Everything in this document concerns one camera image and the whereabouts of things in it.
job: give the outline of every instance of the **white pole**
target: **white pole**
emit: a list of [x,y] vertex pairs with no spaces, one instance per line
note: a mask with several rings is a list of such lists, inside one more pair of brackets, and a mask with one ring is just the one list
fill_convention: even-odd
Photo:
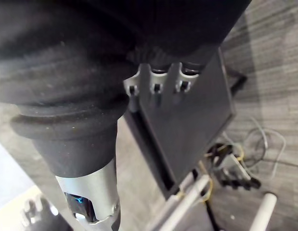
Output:
[[265,194],[258,213],[249,231],[266,231],[277,202],[276,195]]
[[203,175],[199,180],[195,182],[191,190],[186,194],[186,196],[179,203],[177,208],[173,211],[173,213],[166,220],[159,231],[173,231],[175,229],[182,217],[186,214],[195,200],[199,197],[201,191],[207,185],[209,180],[210,177],[208,175]]

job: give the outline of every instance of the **silver metal cylinder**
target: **silver metal cylinder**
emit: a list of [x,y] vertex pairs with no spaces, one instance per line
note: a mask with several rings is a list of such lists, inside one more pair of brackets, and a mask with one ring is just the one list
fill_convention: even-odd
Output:
[[114,231],[112,226],[120,214],[115,164],[113,159],[100,170],[83,177],[56,177],[63,192],[86,198],[92,203],[96,222],[89,223],[84,215],[75,214],[86,230]]

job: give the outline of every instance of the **black plastic part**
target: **black plastic part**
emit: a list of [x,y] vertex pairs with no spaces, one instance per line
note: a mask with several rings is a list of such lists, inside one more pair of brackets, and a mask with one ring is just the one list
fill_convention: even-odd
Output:
[[138,95],[132,94],[130,96],[129,110],[132,113],[137,112],[139,110],[139,97],[138,97]]
[[113,231],[119,231],[120,228],[120,223],[121,223],[121,211],[119,212],[117,220],[114,222],[114,224],[111,226],[111,229]]
[[78,214],[84,215],[87,222],[89,223],[97,221],[94,213],[93,205],[90,200],[84,197],[80,197],[80,196],[72,195],[68,193],[65,193],[65,197],[67,200],[67,204],[73,214],[78,213]]
[[168,72],[160,107],[152,107],[149,67],[143,65],[140,78],[140,110],[125,113],[125,119],[149,164],[161,191],[168,198],[192,171],[199,159],[231,121],[229,89],[220,57],[211,62],[183,101],[174,103],[173,89],[179,64]]

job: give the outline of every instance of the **white cable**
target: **white cable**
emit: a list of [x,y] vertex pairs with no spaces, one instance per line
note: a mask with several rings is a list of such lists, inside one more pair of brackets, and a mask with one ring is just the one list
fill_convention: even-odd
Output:
[[280,149],[280,152],[279,152],[279,154],[278,154],[278,156],[275,160],[275,163],[274,163],[274,167],[273,167],[273,171],[272,171],[272,175],[271,175],[271,179],[273,179],[276,175],[276,172],[277,172],[278,162],[280,161],[280,159],[281,159],[281,157],[282,157],[282,155],[285,151],[285,148],[287,146],[287,141],[284,138],[284,136],[282,134],[280,134],[278,131],[275,131],[275,130],[269,129],[269,128],[264,128],[263,130],[267,133],[271,133],[271,134],[274,134],[274,135],[278,136],[283,141],[283,146]]
[[[279,132],[277,132],[277,131],[275,131],[275,130],[273,130],[273,129],[269,129],[269,128],[263,128],[260,124],[259,124],[259,122],[254,118],[254,117],[251,117],[251,116],[247,116],[249,119],[251,119],[253,122],[254,122],[254,124],[256,125],[256,127],[258,128],[258,130],[261,132],[261,134],[262,134],[262,138],[263,138],[263,141],[264,141],[264,149],[265,149],[265,153],[264,153],[264,155],[263,155],[263,157],[265,157],[265,155],[266,155],[266,153],[267,153],[267,150],[268,150],[268,140],[267,140],[267,136],[266,136],[266,133],[268,133],[268,134],[273,134],[273,135],[275,135],[275,136],[278,136],[281,140],[282,140],[282,142],[283,142],[283,146],[282,146],[282,148],[280,149],[280,152],[279,152],[279,154],[278,154],[278,156],[277,156],[277,158],[276,158],[276,160],[275,160],[275,162],[274,162],[274,167],[273,167],[273,170],[272,170],[272,175],[271,175],[271,177],[270,177],[270,180],[272,180],[274,177],[275,177],[275,175],[276,175],[276,172],[277,172],[277,167],[278,167],[278,162],[279,162],[279,160],[281,159],[281,156],[282,156],[282,154],[284,153],[284,151],[285,151],[285,148],[286,148],[286,145],[287,145],[287,142],[286,142],[286,139],[284,138],[284,136],[282,135],[282,134],[280,134]],[[233,147],[236,147],[236,148],[238,148],[238,146],[241,146],[241,148],[244,148],[243,146],[244,146],[244,142],[248,139],[248,137],[251,135],[251,134],[253,134],[255,131],[257,131],[257,130],[254,130],[254,131],[251,131],[246,137],[245,137],[245,139],[244,139],[244,141],[243,141],[243,145],[240,145],[239,143],[237,143],[237,142],[234,142],[228,135],[227,135],[227,133],[226,132],[223,132],[223,137],[225,138],[225,140],[227,141],[227,142],[229,142]],[[257,178],[257,176],[255,175],[255,174],[253,174],[250,170],[249,170],[249,168],[246,166],[246,164],[245,164],[245,162],[244,161],[241,161],[241,164],[242,164],[242,166],[243,166],[243,168],[246,170],[246,172],[250,175],[250,176],[252,176],[253,178]]]

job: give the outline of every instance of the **gray floor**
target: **gray floor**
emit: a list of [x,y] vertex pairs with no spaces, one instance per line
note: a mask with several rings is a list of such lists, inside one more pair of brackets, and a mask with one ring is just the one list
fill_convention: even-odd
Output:
[[[298,164],[298,0],[253,0],[222,48],[226,64],[249,76],[235,99],[238,114],[252,115],[262,125],[281,132],[288,143],[282,160]],[[0,142],[73,222],[41,157],[29,140],[16,136],[8,126],[15,113],[14,107],[0,104]],[[252,127],[248,120],[237,118],[229,135],[245,134]],[[269,153],[272,159],[279,144],[274,147],[276,150]],[[164,201],[124,120],[119,122],[117,155],[121,230],[143,230]],[[272,165],[263,163],[260,167],[270,169]],[[283,165],[261,191],[233,191],[215,184],[212,202],[221,225],[229,231],[247,231],[265,190],[279,196],[269,230],[298,231],[298,168]]]
[[[253,0],[223,51],[226,64],[249,76],[235,99],[238,114],[252,115],[284,135],[287,148],[282,160],[298,164],[298,0]],[[238,117],[228,133],[239,137],[252,127],[248,119]],[[275,159],[280,147],[274,139],[268,158]],[[259,167],[270,171],[272,163]],[[216,189],[213,202],[223,226],[248,230],[265,190],[279,196],[270,230],[298,231],[298,168],[285,165],[279,165],[275,179],[265,182],[261,192]]]

